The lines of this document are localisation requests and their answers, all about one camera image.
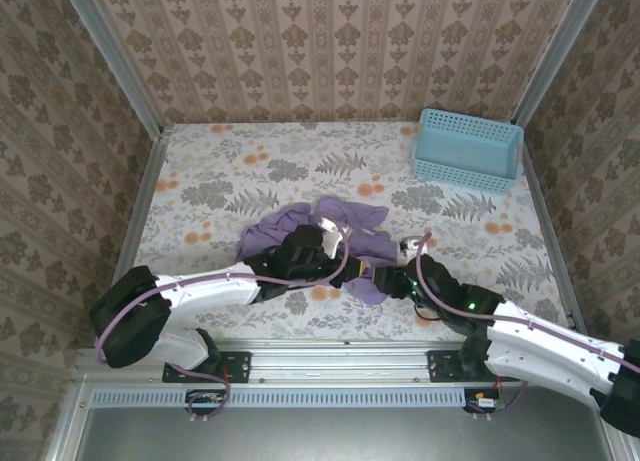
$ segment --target purple cloth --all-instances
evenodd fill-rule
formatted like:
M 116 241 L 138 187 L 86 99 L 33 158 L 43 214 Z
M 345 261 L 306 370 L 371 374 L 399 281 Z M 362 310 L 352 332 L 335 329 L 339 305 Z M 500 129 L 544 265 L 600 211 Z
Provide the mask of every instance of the purple cloth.
M 367 262 L 370 267 L 393 266 L 397 261 L 398 247 L 386 231 L 377 231 L 389 213 L 388 208 L 350 203 L 336 198 L 322 198 L 311 213 L 308 203 L 294 203 L 285 206 L 275 214 L 242 231 L 236 244 L 236 259 L 243 259 L 261 253 L 265 248 L 279 245 L 285 236 L 301 224 L 317 224 L 326 217 L 333 221 L 343 221 L 353 229 L 349 237 L 350 254 Z M 345 283 L 349 293 L 372 306 L 380 304 L 385 295 L 380 293 L 371 279 L 370 269 L 360 278 Z

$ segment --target cable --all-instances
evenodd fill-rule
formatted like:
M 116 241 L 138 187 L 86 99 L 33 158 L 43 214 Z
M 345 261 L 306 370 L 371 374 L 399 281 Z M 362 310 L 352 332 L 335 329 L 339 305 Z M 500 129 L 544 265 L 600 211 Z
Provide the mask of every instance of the cable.
M 416 312 L 416 316 L 418 316 L 420 319 L 424 319 L 425 321 L 440 321 L 440 318 L 435 317 L 435 318 L 427 318 L 426 316 L 422 316 L 419 312 L 418 312 L 418 305 L 416 303 L 413 303 L 413 310 Z
M 522 398 L 522 395 L 524 394 L 524 390 L 527 389 L 528 385 L 529 385 L 529 383 L 527 383 L 526 381 L 523 382 L 522 385 L 520 386 L 520 389 L 518 390 L 518 392 L 516 393 L 514 398 L 511 400 L 511 402 L 509 404 L 507 404 L 504 408 L 502 408 L 499 411 L 494 411 L 493 413 L 485 413 L 482 408 L 480 408 L 478 406 L 474 406 L 473 404 L 467 403 L 467 406 L 469 406 L 471 409 L 474 409 L 474 410 L 478 411 L 479 414 L 477 414 L 477 416 L 482 416 L 483 418 L 488 418 L 488 417 L 493 418 L 494 416 L 499 416 L 501 414 L 505 414 L 510 409 L 513 409 L 513 407 L 520 400 L 520 398 Z
M 469 401 L 471 401 L 471 400 L 473 400 L 473 399 L 477 399 L 477 397 L 478 397 L 478 395 L 479 395 L 479 394 L 481 394 L 481 395 L 484 397 L 484 396 L 487 396 L 487 395 L 488 395 L 489 393 L 491 393 L 492 391 L 495 391 L 495 390 L 498 388 L 498 379 L 500 379 L 500 378 L 496 377 L 496 382 L 495 382 L 495 383 L 493 383 L 493 386 L 491 386 L 491 388 L 489 388 L 488 390 L 486 390 L 486 391 L 480 391 L 480 392 L 476 393 L 476 394 L 475 394 L 475 395 L 473 395 L 473 396 L 469 396 L 469 397 L 467 398 L 467 403 L 469 403 Z
M 204 374 L 204 373 L 196 373 L 195 371 L 189 371 L 188 369 L 184 369 L 178 366 L 177 364 L 170 364 L 169 366 L 171 366 L 177 372 L 184 374 L 185 376 L 209 379 L 215 383 L 220 383 L 224 385 L 224 398 L 222 398 L 222 401 L 220 401 L 220 404 L 218 406 L 216 406 L 210 413 L 207 413 L 204 416 L 200 416 L 193 412 L 193 402 L 196 399 L 202 396 L 205 396 L 206 393 L 194 393 L 193 396 L 191 396 L 191 398 L 189 399 L 189 404 L 187 405 L 187 412 L 191 415 L 192 421 L 197 417 L 202 418 L 204 421 L 206 421 L 209 418 L 213 418 L 214 416 L 218 415 L 220 411 L 222 411 L 222 408 L 224 408 L 224 406 L 229 402 L 229 397 L 231 396 L 231 385 L 227 380 L 219 378 L 218 376 L 214 376 L 213 374 Z
M 438 298 L 435 294 L 433 294 L 433 291 L 431 291 L 431 289 L 429 288 L 429 285 L 426 283 L 426 281 L 424 280 L 424 276 L 422 275 L 422 267 L 421 267 L 421 263 L 420 263 L 420 258 L 422 257 L 422 250 L 424 248 L 425 243 L 429 240 L 429 238 L 431 238 L 431 233 L 427 232 L 422 239 L 420 240 L 420 243 L 418 244 L 418 252 L 416 254 L 416 271 L 417 271 L 417 275 L 418 275 L 418 281 L 420 282 L 420 286 L 422 286 L 422 289 L 425 291 L 425 293 L 427 293 L 427 296 L 429 296 L 429 298 L 431 298 L 431 300 L 436 303 L 438 306 L 440 306 L 442 309 L 449 311 L 450 313 L 456 314 L 458 316 L 462 316 L 465 318 L 472 318 L 472 319 L 482 319 L 484 321 L 507 321 L 509 323 L 516 323 L 516 324 L 521 324 L 523 326 L 526 326 L 527 328 L 530 329 L 539 329 L 540 331 L 542 331 L 543 333 L 549 334 L 551 336 L 554 336 L 558 339 L 561 339 L 562 341 L 566 341 L 569 344 L 573 344 L 574 346 L 577 346 L 579 348 L 582 348 L 590 353 L 593 354 L 597 354 L 598 356 L 608 359 L 609 361 L 613 361 L 614 363 L 619 364 L 620 366 L 624 366 L 625 368 L 633 371 L 634 373 L 640 374 L 640 366 L 636 366 L 633 363 L 630 363 L 629 361 L 622 359 L 618 356 L 614 356 L 613 354 L 609 354 L 606 351 L 602 350 L 602 349 L 597 349 L 594 346 L 588 344 L 588 343 L 583 343 L 582 341 L 578 341 L 577 339 L 573 339 L 570 336 L 567 336 L 564 333 L 561 333 L 559 331 L 556 331 L 555 329 L 549 328 L 543 324 L 537 323 L 533 320 L 524 320 L 524 319 L 519 319 L 519 318 L 514 318 L 513 316 L 504 316 L 504 315 L 499 315 L 499 314 L 476 314 L 476 313 L 468 313 L 466 311 L 462 311 L 460 309 L 456 309 L 453 308 L 451 306 L 449 306 L 448 304 L 446 304 L 444 301 L 442 301 L 440 298 Z
M 272 278 L 270 276 L 258 276 L 256 274 L 249 274 L 249 273 L 215 273 L 215 274 L 206 274 L 206 275 L 202 275 L 202 276 L 196 276 L 194 278 L 189 278 L 189 279 L 184 279 L 182 281 L 178 281 L 175 283 L 169 283 L 169 284 L 165 284 L 164 286 L 158 286 L 156 288 L 150 289 L 149 291 L 146 291 L 144 293 L 142 293 L 140 296 L 136 297 L 133 301 L 131 301 L 129 304 L 127 304 L 122 311 L 120 311 L 118 314 L 116 314 L 113 319 L 111 320 L 111 322 L 107 325 L 107 327 L 104 329 L 104 331 L 102 332 L 102 334 L 98 337 L 98 339 L 96 340 L 96 343 L 94 345 L 94 349 L 95 349 L 95 359 L 96 362 L 98 364 L 106 364 L 106 361 L 102 359 L 101 353 L 102 353 L 102 348 L 104 346 L 105 341 L 107 340 L 107 338 L 111 335 L 111 333 L 113 332 L 114 328 L 118 325 L 118 323 L 120 321 L 122 321 L 122 319 L 129 314 L 129 312 L 135 308 L 138 304 L 142 303 L 143 301 L 149 299 L 151 296 L 154 296 L 158 293 L 162 293 L 163 291 L 168 291 L 170 289 L 178 289 L 178 287 L 186 287 L 186 286 L 190 286 L 192 284 L 198 284 L 198 283 L 204 283 L 206 281 L 215 281 L 218 279 L 232 279 L 232 278 L 241 278 L 241 279 L 254 279 L 256 281 L 266 281 L 269 283 L 275 283 L 275 284 L 282 284 L 285 286 L 299 286 L 299 287 L 311 287 L 311 286 L 316 286 L 318 284 L 327 284 L 329 281 L 333 280 L 335 277 L 337 277 L 342 270 L 344 269 L 344 267 L 347 265 L 347 261 L 349 258 L 349 243 L 347 242 L 347 235 L 344 229 L 342 229 L 341 226 L 338 225 L 338 223 L 335 223 L 336 227 L 338 228 L 338 231 L 340 231 L 340 234 L 342 234 L 342 240 L 343 240 L 343 244 L 344 244 L 344 253 L 342 255 L 342 261 L 340 262 L 340 266 L 338 266 L 338 268 L 331 273 L 329 276 L 327 276 L 324 279 L 320 279 L 317 281 L 289 281 L 289 280 L 285 280 L 285 279 L 278 279 L 278 278 Z

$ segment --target blue basket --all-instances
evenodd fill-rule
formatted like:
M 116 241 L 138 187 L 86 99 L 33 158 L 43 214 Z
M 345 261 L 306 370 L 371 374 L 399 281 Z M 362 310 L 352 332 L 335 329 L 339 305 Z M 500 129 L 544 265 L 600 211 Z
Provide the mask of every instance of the blue basket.
M 520 126 L 425 109 L 413 175 L 505 194 L 522 175 Z

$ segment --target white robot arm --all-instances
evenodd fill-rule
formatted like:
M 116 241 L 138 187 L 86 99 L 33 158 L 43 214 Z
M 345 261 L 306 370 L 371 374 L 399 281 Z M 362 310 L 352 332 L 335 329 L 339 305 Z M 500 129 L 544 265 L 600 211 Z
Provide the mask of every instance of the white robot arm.
M 213 374 L 219 359 L 212 355 L 217 352 L 213 340 L 203 330 L 179 328 L 177 321 L 212 307 L 276 298 L 287 291 L 288 281 L 303 280 L 302 284 L 311 285 L 334 273 L 331 284 L 341 287 L 360 276 L 364 264 L 337 253 L 343 238 L 340 233 L 348 234 L 330 222 L 323 231 L 301 226 L 281 246 L 228 268 L 197 275 L 154 276 L 146 266 L 133 268 L 90 311 L 102 341 L 98 347 L 111 367 L 152 358 Z M 460 285 L 430 256 L 424 254 L 416 263 L 416 246 L 415 239 L 401 243 L 400 258 L 406 266 L 376 268 L 374 283 L 391 297 L 409 297 L 417 306 L 435 310 L 445 324 L 467 336 L 459 357 L 468 381 L 486 368 L 495 376 L 558 391 L 598 410 L 614 427 L 640 437 L 639 341 L 623 348 L 584 336 L 538 318 L 497 293 Z M 417 264 L 422 276 L 418 276 Z M 436 293 L 439 303 L 434 303 L 429 293 Z M 129 306 L 141 297 L 145 298 L 143 303 Z M 485 321 L 456 312 L 497 318 Z M 521 323 L 503 320 L 505 317 Z

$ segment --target wall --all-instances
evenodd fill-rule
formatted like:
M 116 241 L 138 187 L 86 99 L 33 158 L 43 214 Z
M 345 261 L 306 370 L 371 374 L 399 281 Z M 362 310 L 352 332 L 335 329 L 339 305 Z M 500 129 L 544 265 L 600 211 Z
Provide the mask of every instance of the wall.
M 68 0 L 0 0 L 0 459 L 55 427 L 149 148 Z
M 640 0 L 600 0 L 527 140 L 590 332 L 640 337 Z
M 511 117 L 569 0 L 97 0 L 166 123 Z

